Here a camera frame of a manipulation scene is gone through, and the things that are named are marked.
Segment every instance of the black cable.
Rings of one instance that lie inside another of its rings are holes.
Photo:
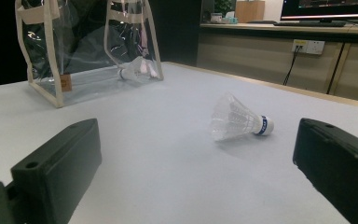
[[[293,52],[293,59],[292,59],[292,65],[290,66],[290,70],[286,75],[286,78],[284,79],[283,86],[286,86],[287,81],[289,80],[290,73],[292,72],[293,65],[295,64],[295,60],[297,57],[298,52],[302,49],[302,46],[296,46],[295,51]]]

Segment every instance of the transparent bag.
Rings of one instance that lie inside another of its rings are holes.
[[[57,107],[163,79],[147,0],[16,0],[28,82]]]

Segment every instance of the white table surface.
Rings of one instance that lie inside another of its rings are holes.
[[[292,162],[301,118],[358,136],[358,106],[164,63],[165,79],[57,109],[27,82],[0,86],[0,181],[72,123],[99,121],[103,164],[70,223],[348,223]],[[270,136],[215,143],[226,91],[271,117]]]

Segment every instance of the white shuttlecock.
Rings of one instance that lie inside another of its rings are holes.
[[[274,122],[255,114],[231,93],[227,92],[214,107],[210,131],[215,141],[238,138],[246,133],[268,135]]]
[[[122,64],[118,74],[123,79],[145,82],[150,78],[157,77],[157,72],[153,69],[152,61],[139,56],[131,63]]]

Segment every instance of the electrical socket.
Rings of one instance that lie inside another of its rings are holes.
[[[295,39],[293,41],[292,52],[294,52],[296,50],[297,46],[302,47],[298,51],[299,53],[306,53],[307,52],[307,47],[308,47],[308,40]]]
[[[322,54],[324,50],[324,41],[319,40],[309,40],[307,51],[308,54]]]

